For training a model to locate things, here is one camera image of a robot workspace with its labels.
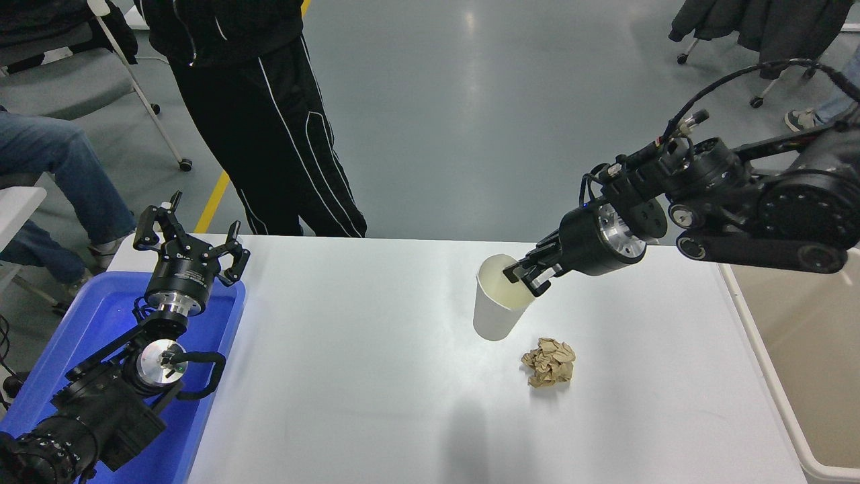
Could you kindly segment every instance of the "floor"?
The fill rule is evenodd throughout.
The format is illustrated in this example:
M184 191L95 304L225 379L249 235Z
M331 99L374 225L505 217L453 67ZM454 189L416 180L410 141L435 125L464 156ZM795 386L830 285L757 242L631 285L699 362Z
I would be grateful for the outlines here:
M305 37L368 237L537 241L551 232L576 204L583 172L646 145L696 91L757 60L729 37L699 44L678 65L688 42L667 34L680 4L313 0ZM138 39L141 58L158 57L146 33ZM859 40L840 35L822 61L841 66ZM76 122L135 212L180 189L178 215L191 231L221 170L169 68L141 59L134 71L193 160L191 172L176 169L134 95ZM789 69L755 110L747 102L765 80L746 76L720 88L701 101L710 120L695 138L721 136L737 146L784 133L787 110L813 106L830 90L825 76L801 74ZM90 261L71 206L49 180L42 184L49 194L34 219ZM212 224L199 229L224 233L237 219L244 214L227 189ZM44 270L23 274L59 293ZM59 317L14 286L2 294L0 313L11 323L9 364L31 368Z

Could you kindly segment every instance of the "blue plastic tray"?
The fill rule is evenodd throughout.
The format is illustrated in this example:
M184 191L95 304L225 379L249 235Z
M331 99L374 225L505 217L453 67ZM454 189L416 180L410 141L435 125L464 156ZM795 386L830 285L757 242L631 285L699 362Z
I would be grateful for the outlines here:
M64 377L66 371L137 324L131 309L134 300L146 290L150 277L151 274L142 272L106 272L83 287L33 368L27 384L0 422L0 431L17 437L54 414L56 409L50 400L68 384ZM179 343L186 351L218 351L227 357L242 316L245 288L241 282L229 288L219 282L214 286L206 311L189 318L188 331L179 337ZM203 388L211 367L210 364L190 364L182 377L185 389ZM89 482L185 482L214 397L212 394L203 400L170 402L161 413L167 430L117 472L99 463L96 477Z

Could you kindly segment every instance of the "white paper cup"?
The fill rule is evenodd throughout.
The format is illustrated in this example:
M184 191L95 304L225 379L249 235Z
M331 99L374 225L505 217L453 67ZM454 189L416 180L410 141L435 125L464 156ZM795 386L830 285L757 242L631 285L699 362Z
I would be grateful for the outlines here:
M511 284L502 274L503 269L515 262L511 256L497 254L485 260L478 270L472 326L481 338L503 339L535 300L522 281Z

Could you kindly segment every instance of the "person's leg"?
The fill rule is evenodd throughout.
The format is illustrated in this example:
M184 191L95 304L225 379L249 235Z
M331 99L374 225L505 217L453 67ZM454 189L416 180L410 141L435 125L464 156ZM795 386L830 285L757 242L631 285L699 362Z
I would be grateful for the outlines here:
M75 252L63 248L30 220L0 252L0 260L44 267L63 284L78 282L86 274L86 266Z
M842 68L842 74L849 81L860 86L860 46L857 46L851 60ZM833 86L830 97L815 107L815 124L827 124L834 117L848 110L852 103L853 101L840 88Z
M308 108L307 96L318 91L300 85L294 51L304 52L301 40L230 68L172 67L255 233L299 234L298 214L317 235L363 236L364 218L335 164L322 110Z
M49 171L94 245L134 230L128 207L74 123L0 111L0 175Z
M304 124L304 135L307 149L319 174L318 186L326 194L325 200L329 202L331 210L338 214L342 211L346 215L347 221L342 223L346 232L352 235L351 232L355 231L360 237L364 237L367 232L367 222L355 204L346 172L335 152L335 136L329 124L329 118L325 115L323 96L316 83L304 37L301 36L295 40L291 44L291 49L297 71L296 84L300 86L306 102L307 118ZM300 210L299 215L307 220L306 217L313 216L312 212L315 209L317 208L309 206L305 210Z
M287 146L266 98L244 75L246 67L171 65L194 125L230 175L251 232L301 235L293 181L298 173L283 154Z

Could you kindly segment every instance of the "crumpled paper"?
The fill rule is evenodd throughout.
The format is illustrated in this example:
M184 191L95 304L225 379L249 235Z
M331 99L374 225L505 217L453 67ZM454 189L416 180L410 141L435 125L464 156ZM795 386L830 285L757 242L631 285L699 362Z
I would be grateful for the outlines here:
M570 382L574 377L576 354L567 343L553 338L540 338L537 349L525 353L520 361L533 370L529 385L534 388L551 387L558 382Z

